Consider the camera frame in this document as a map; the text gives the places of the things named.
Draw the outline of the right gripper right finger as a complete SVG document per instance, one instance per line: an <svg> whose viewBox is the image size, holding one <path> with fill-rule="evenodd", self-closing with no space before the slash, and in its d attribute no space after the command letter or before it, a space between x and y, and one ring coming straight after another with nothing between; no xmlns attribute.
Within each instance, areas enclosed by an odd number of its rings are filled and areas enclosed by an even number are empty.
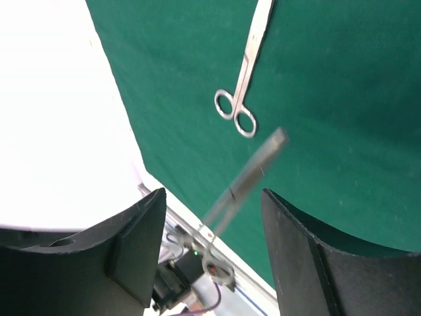
<svg viewBox="0 0 421 316"><path fill-rule="evenodd" d="M419 315L420 254L367 242L263 190L281 315Z"/></svg>

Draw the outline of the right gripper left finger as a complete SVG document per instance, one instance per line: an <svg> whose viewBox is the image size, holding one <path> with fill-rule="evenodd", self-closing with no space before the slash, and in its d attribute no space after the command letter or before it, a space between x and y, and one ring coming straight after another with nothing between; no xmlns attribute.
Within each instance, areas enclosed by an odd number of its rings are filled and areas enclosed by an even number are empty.
<svg viewBox="0 0 421 316"><path fill-rule="evenodd" d="M75 234L1 229L2 315L142 315L166 214L160 188Z"/></svg>

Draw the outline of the steel hemostat clamp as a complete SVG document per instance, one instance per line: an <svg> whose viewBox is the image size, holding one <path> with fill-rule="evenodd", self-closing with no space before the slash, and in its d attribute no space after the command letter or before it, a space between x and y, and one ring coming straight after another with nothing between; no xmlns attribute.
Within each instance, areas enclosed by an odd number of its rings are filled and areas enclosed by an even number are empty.
<svg viewBox="0 0 421 316"><path fill-rule="evenodd" d="M248 198L252 189L264 176L266 169L285 147L287 141L288 137L286 131L280 127L275 129L248 160L232 183L215 201L199 227L190 235L174 235L175 240L180 246L187 247L203 256L203 270L211 277L213 282L225 286L235 285L233 265L228 263L225 259L217 258L217 256L212 253L215 248L214 241L232 222L243 202ZM211 225L217 218L221 218L221 220L212 233L212 239L206 242L200 242L198 237L201 235L201 229Z"/></svg>

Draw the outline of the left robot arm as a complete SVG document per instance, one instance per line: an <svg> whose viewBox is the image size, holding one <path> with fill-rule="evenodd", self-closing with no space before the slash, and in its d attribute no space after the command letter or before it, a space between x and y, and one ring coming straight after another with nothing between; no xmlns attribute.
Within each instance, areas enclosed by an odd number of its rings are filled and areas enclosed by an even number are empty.
<svg viewBox="0 0 421 316"><path fill-rule="evenodd" d="M196 251L188 251L177 261L158 264L152 293L155 311L162 315L190 295L192 284L204 274L202 258Z"/></svg>

